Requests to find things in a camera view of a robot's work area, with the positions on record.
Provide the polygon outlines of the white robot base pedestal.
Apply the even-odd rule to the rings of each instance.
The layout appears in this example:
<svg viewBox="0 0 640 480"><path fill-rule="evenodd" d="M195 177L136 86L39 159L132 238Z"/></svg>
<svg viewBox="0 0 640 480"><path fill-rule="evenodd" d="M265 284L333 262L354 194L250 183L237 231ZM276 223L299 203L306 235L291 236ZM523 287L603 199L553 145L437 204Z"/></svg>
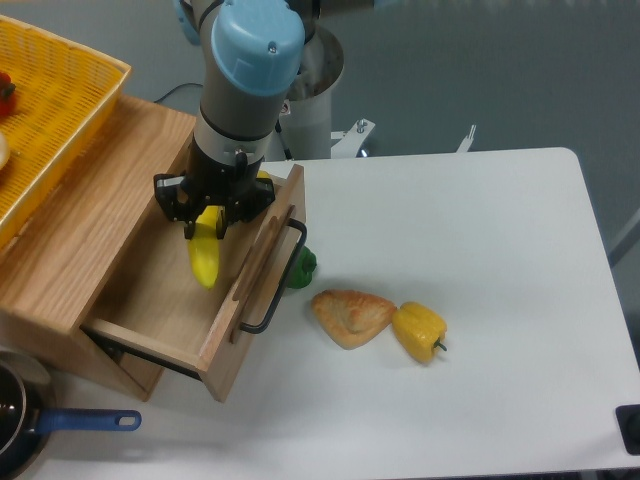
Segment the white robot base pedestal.
<svg viewBox="0 0 640 480"><path fill-rule="evenodd" d="M332 129L332 94L344 73L338 39L317 26L304 46L303 60L267 150L268 161L366 157L376 124L357 119L347 130Z"/></svg>

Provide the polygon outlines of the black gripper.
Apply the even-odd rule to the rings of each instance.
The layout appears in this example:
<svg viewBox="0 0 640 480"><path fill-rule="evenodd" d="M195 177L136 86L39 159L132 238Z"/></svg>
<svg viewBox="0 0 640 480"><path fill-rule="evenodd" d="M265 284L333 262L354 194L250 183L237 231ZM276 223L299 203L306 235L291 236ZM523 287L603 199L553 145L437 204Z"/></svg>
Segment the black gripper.
<svg viewBox="0 0 640 480"><path fill-rule="evenodd" d="M262 160L250 163L242 154L240 163L234 161L231 165L220 163L193 141L186 173L153 177L157 204L169 221L184 224L186 240L193 238L196 220L207 206L220 206L216 237L222 240L231 225L252 222L275 201L271 177L257 176Z"/></svg>

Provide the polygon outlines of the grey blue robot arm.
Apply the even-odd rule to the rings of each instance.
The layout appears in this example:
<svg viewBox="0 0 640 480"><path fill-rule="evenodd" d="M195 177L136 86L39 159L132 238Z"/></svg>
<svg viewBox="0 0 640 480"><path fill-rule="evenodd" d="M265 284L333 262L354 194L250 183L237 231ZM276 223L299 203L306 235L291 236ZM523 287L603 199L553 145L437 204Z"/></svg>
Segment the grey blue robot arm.
<svg viewBox="0 0 640 480"><path fill-rule="evenodd" d="M202 49L205 77L185 172L158 174L165 216L192 239L210 206L215 233L250 222L275 200L258 177L281 147L288 159L331 155L331 95L344 70L337 38L318 20L378 1L177 1L188 40Z"/></svg>

